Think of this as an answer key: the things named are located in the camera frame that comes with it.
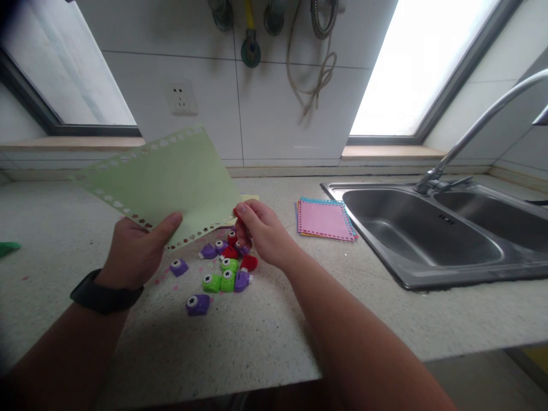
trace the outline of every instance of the wall socket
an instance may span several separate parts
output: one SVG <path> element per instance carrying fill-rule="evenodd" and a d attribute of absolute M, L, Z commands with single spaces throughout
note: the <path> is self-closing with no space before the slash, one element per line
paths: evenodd
<path fill-rule="evenodd" d="M 186 116 L 198 114 L 198 107 L 190 80 L 170 81 L 164 85 L 164 93 L 172 115 Z"/>

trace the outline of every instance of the faucet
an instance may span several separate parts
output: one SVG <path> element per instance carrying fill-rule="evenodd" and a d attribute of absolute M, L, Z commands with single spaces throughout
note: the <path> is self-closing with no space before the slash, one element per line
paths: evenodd
<path fill-rule="evenodd" d="M 456 185 L 469 182 L 472 177 L 459 180 L 457 182 L 441 182 L 440 178 L 444 174 L 444 168 L 462 151 L 468 143 L 485 127 L 485 125 L 495 115 L 501 111 L 508 103 L 510 103 L 517 96 L 522 94 L 525 90 L 530 89 L 537 83 L 548 78 L 548 68 L 533 74 L 531 77 L 526 78 L 521 83 L 512 87 L 505 95 L 500 97 L 486 112 L 470 127 L 470 129 L 461 137 L 461 139 L 453 146 L 453 148 L 445 155 L 444 158 L 438 163 L 437 166 L 428 171 L 422 179 L 413 188 L 419 194 L 427 195 L 428 191 L 432 188 L 438 192 L 444 192 L 450 190 Z M 548 126 L 548 105 L 542 110 L 538 117 L 533 121 L 534 126 Z"/>

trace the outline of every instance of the watch strap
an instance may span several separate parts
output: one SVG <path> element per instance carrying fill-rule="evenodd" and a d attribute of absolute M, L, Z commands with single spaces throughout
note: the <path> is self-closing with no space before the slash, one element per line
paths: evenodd
<path fill-rule="evenodd" d="M 144 287 L 136 290 L 112 289 L 94 283 L 101 269 L 90 272 L 70 293 L 70 298 L 85 308 L 101 314 L 125 311 L 131 308 L 143 293 Z"/>

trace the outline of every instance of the person's left hand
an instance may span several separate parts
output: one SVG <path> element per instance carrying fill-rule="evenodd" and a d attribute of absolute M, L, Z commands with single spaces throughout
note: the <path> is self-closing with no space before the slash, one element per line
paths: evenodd
<path fill-rule="evenodd" d="M 129 218 L 114 227 L 108 258 L 95 283 L 112 289 L 137 289 L 149 281 L 160 266 L 164 245 L 183 221 L 173 213 L 151 232 Z"/>

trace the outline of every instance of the stainless steel sink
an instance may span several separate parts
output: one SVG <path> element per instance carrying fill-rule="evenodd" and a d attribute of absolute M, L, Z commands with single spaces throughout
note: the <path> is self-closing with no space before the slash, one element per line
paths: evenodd
<path fill-rule="evenodd" d="M 475 183 L 323 183 L 398 283 L 413 290 L 548 277 L 548 211 Z"/>
<path fill-rule="evenodd" d="M 446 192 L 434 198 L 468 221 L 514 244 L 548 254 L 548 220 L 473 192 Z"/>

